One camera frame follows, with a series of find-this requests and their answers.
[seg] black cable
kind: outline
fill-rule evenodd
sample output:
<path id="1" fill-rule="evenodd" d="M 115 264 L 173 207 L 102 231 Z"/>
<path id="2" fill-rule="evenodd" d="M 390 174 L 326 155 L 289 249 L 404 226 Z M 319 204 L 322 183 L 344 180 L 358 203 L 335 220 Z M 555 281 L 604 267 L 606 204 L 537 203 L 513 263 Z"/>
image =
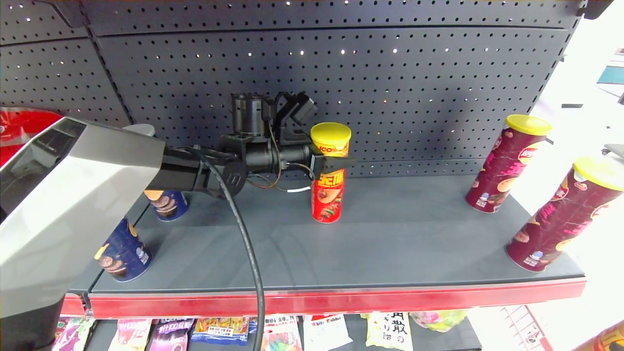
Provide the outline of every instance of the black cable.
<path id="1" fill-rule="evenodd" d="M 243 221 L 243 217 L 240 215 L 238 206 L 236 206 L 236 202 L 234 202 L 234 198 L 232 197 L 230 190 L 225 184 L 221 173 L 219 173 L 219 170 L 215 166 L 213 166 L 208 158 L 198 149 L 192 147 L 186 147 L 185 149 L 197 155 L 200 158 L 201 163 L 208 166 L 210 172 L 215 175 L 217 181 L 219 182 L 221 190 L 225 194 L 226 200 L 230 204 L 230 208 L 234 213 L 234 217 L 236 217 L 236 222 L 238 224 L 238 228 L 240 229 L 240 234 L 243 236 L 243 242 L 245 243 L 245 250 L 247 250 L 247 258 L 249 259 L 249 265 L 251 266 L 253 283 L 256 285 L 256 299 L 258 300 L 258 331 L 256 333 L 256 339 L 253 342 L 252 350 L 260 351 L 262 346 L 262 335 L 264 334 L 265 329 L 265 290 L 262 286 L 262 278 L 260 277 L 258 261 L 256 260 L 256 254 L 253 251 L 253 246 L 251 245 L 251 239 L 249 238 L 249 233 L 247 232 L 247 228 L 245 227 L 245 222 Z"/>

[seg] purple snack bag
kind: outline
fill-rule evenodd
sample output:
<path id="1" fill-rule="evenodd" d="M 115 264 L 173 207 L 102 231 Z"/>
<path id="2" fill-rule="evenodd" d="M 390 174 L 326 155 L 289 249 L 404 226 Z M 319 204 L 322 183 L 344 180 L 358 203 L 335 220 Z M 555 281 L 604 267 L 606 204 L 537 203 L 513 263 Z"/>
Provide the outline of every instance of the purple snack bag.
<path id="1" fill-rule="evenodd" d="M 160 319 L 149 351 L 186 351 L 195 319 Z"/>

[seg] yellow snack bag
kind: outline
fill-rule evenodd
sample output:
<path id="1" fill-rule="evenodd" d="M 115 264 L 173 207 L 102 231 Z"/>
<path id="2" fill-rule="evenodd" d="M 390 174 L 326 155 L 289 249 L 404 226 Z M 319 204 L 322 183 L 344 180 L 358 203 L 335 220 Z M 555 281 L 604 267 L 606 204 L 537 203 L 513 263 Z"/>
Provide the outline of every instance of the yellow snack bag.
<path id="1" fill-rule="evenodd" d="M 407 312 L 368 314 L 366 346 L 413 351 Z"/>

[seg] red chip can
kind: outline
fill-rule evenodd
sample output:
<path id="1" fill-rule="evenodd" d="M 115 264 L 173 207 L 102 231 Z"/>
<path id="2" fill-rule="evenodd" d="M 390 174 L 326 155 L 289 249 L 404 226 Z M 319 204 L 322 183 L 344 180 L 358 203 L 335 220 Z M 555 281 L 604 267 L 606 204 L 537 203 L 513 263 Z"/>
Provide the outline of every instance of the red chip can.
<path id="1" fill-rule="evenodd" d="M 624 192 L 624 166 L 605 156 L 581 157 L 505 251 L 521 268 L 541 272 Z"/>
<path id="2" fill-rule="evenodd" d="M 543 119 L 512 114 L 472 183 L 466 201 L 475 210 L 494 213 L 552 126 Z"/>
<path id="3" fill-rule="evenodd" d="M 349 154 L 351 130 L 335 122 L 319 123 L 310 129 L 312 142 L 325 156 L 346 157 Z M 346 169 L 321 174 L 312 185 L 312 217 L 321 223 L 336 222 L 343 211 Z"/>

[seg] pegboard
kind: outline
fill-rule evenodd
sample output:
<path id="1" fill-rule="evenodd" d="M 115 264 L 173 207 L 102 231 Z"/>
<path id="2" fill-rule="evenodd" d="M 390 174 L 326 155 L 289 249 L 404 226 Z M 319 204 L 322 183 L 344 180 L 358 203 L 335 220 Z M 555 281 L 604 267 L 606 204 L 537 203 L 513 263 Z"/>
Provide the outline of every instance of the pegboard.
<path id="1" fill-rule="evenodd" d="M 502 119 L 526 113 L 555 67 L 563 29 L 432 27 L 103 37 L 137 122 L 175 146 L 230 132 L 229 94 L 306 91 L 307 121 L 347 124 L 361 161 L 476 159 Z"/>
<path id="2" fill-rule="evenodd" d="M 518 26 L 571 28 L 582 1 L 88 1 L 98 36 L 319 27 Z"/>
<path id="3" fill-rule="evenodd" d="M 89 39 L 1 46 L 0 64 L 2 106 L 130 124 Z"/>
<path id="4" fill-rule="evenodd" d="M 87 37 L 84 28 L 69 28 L 49 4 L 1 0 L 0 6 L 0 45 Z"/>

